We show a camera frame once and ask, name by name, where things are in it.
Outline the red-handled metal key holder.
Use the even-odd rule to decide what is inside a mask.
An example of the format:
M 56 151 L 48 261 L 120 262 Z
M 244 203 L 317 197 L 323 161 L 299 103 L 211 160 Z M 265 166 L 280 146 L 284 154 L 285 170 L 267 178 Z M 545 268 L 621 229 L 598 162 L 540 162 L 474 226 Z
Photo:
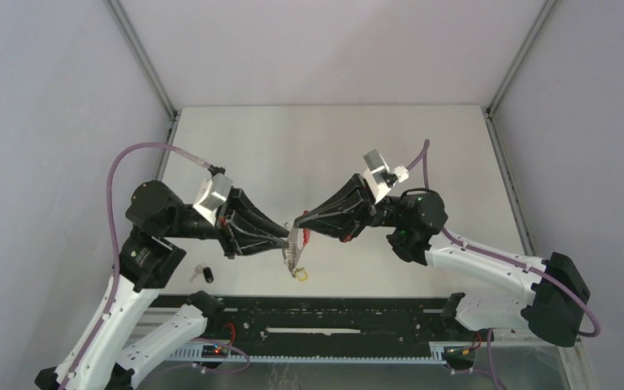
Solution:
M 289 273 L 299 266 L 301 254 L 304 248 L 309 244 L 311 230 L 309 228 L 300 228 L 293 221 L 284 225 L 288 229 L 287 247 L 282 250 L 284 264 Z

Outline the black key tag with key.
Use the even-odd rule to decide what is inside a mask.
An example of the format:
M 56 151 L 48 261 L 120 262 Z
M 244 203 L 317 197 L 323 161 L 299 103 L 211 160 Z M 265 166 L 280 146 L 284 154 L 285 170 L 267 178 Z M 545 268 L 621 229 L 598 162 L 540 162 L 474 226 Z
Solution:
M 198 265 L 194 268 L 192 276 L 189 278 L 189 283 L 195 282 L 199 277 L 202 277 L 208 284 L 214 282 L 214 274 L 209 266 Z

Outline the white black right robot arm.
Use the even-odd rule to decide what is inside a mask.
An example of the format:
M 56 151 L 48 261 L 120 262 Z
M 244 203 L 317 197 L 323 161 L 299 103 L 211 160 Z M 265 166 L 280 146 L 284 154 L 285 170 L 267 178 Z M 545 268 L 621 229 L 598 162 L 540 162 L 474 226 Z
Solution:
M 522 256 L 467 240 L 446 228 L 448 215 L 436 191 L 410 188 L 391 195 L 407 177 L 387 174 L 375 181 L 368 173 L 355 174 L 293 225 L 341 242 L 366 228 L 391 228 L 386 239 L 400 260 L 448 268 L 508 293 L 501 299 L 455 294 L 455 308 L 440 317 L 449 339 L 460 340 L 470 331 L 527 327 L 541 340 L 571 347 L 580 336 L 600 334 L 599 319 L 587 305 L 588 287 L 568 256 Z

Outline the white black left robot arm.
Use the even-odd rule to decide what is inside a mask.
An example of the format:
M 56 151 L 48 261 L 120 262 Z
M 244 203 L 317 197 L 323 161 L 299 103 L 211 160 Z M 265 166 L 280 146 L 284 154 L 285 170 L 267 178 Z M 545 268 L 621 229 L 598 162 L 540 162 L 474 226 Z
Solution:
M 145 182 L 133 193 L 126 217 L 132 230 L 94 319 L 63 362 L 37 375 L 38 388 L 134 389 L 181 345 L 221 334 L 223 304 L 200 291 L 149 335 L 129 340 L 185 257 L 175 238 L 217 241 L 227 258 L 287 245 L 288 231 L 220 174 L 206 180 L 194 204 L 159 180 Z

